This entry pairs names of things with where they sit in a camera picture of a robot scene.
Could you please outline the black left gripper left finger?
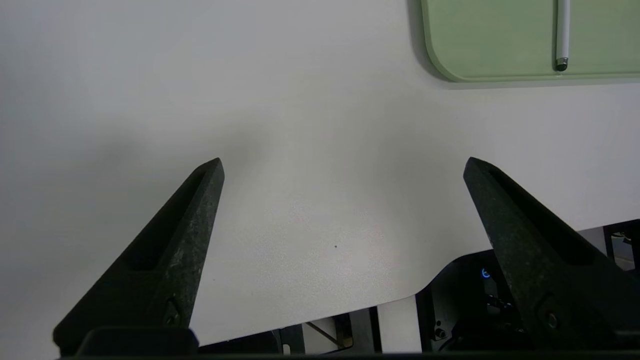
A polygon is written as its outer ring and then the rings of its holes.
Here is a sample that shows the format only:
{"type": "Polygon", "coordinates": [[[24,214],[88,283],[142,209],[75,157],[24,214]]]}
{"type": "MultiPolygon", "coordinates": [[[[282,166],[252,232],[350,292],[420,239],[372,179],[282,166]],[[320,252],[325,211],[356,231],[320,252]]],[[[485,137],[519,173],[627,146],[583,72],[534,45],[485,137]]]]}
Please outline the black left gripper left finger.
{"type": "Polygon", "coordinates": [[[62,358],[198,353],[190,321],[224,180],[219,158],[194,169],[55,326],[62,358]]]}

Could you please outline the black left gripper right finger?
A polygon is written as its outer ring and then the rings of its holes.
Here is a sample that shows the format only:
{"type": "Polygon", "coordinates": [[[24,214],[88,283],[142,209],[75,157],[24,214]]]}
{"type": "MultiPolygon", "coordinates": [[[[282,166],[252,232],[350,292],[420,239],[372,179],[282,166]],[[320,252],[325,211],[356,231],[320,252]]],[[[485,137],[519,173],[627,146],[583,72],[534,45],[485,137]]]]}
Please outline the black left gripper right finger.
{"type": "Polygon", "coordinates": [[[639,349],[635,276],[500,168],[470,157],[462,177],[535,346],[639,349]]]}

